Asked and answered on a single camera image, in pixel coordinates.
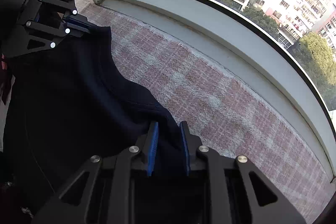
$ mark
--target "windowsill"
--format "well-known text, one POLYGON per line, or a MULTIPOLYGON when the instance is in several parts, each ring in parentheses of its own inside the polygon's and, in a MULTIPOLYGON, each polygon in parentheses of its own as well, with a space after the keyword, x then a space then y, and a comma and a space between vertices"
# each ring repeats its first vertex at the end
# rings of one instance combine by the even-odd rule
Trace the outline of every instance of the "windowsill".
MULTIPOLYGON (((105 0, 103 6, 109 7, 113 1, 120 2, 120 0, 105 0)), ((280 90, 296 111, 302 115, 323 147, 332 170, 336 171, 336 142, 333 130, 331 129, 331 120, 329 122, 327 118, 328 111, 325 106, 321 105, 323 104, 321 98, 318 99, 316 97, 319 96, 319 93, 316 92, 312 82, 302 71, 298 63, 263 30, 254 23, 243 19, 235 11, 217 4, 213 0, 202 0, 208 3, 208 5, 197 0, 165 0, 163 2, 162 0, 121 1, 121 3, 133 4, 176 20, 179 24, 184 24, 197 30, 197 32, 206 35, 240 56, 251 67, 268 79, 276 89, 280 90), (224 13, 209 5, 218 7, 224 13)), ((109 8, 114 10, 119 9, 116 6, 109 8)))

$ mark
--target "blue gripper pad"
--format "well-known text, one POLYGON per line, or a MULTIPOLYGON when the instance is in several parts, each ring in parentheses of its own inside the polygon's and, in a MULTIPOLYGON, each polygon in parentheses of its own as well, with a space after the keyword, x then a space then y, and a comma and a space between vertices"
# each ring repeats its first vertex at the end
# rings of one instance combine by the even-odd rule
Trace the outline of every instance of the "blue gripper pad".
POLYGON ((185 133, 184 133, 184 129, 182 126, 182 122, 180 123, 180 130, 181 130, 181 135, 182 135, 182 140, 183 140, 183 148, 184 148, 184 154, 185 154, 185 164, 186 164, 186 171, 187 171, 187 176, 189 175, 190 172, 190 163, 189 163, 189 150, 188 150, 188 145, 187 145, 187 141, 185 138, 185 133))
POLYGON ((156 149, 158 146, 159 139, 159 123, 155 122, 153 136, 151 139, 151 144, 148 150, 148 164, 147 164, 147 175, 150 177, 152 175, 155 163, 156 149))

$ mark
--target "pink checkered mat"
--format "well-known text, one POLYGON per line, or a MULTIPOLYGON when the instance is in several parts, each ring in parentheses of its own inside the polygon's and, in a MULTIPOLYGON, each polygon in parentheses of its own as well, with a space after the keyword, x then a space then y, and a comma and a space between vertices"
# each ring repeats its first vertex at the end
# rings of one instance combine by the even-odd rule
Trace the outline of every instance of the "pink checkered mat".
POLYGON ((148 88, 177 122, 221 155, 247 155, 307 223, 335 192, 314 153, 265 100, 225 68, 170 35, 118 12, 77 3, 99 26, 111 26, 112 57, 122 75, 148 88))

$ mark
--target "dark navy cloth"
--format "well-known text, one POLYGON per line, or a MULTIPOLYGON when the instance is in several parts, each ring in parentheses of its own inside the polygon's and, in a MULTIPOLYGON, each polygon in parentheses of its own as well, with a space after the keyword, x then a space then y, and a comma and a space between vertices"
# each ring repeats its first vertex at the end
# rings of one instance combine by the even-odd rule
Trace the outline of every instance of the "dark navy cloth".
POLYGON ((8 59, 16 77, 4 154, 33 210, 92 155, 116 155, 159 122, 155 175, 184 174, 179 127, 145 87, 126 80, 111 56, 110 27, 8 59))

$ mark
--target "black metal bracket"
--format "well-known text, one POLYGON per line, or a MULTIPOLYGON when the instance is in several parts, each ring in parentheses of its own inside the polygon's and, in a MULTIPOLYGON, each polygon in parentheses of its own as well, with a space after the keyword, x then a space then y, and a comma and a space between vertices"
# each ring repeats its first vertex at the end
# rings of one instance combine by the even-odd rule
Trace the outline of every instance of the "black metal bracket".
POLYGON ((81 37, 94 24, 79 15, 75 0, 28 0, 2 52, 11 58, 56 47, 66 36, 81 37))
POLYGON ((159 131, 158 123, 152 122, 148 134, 140 136, 135 146, 116 156, 91 157, 32 223, 306 223, 247 157, 220 156, 202 145, 198 136, 191 135, 186 122, 180 129, 188 155, 185 177, 155 177, 152 162, 159 131), (164 207, 178 203, 181 197, 184 202, 180 214, 167 214, 164 207))

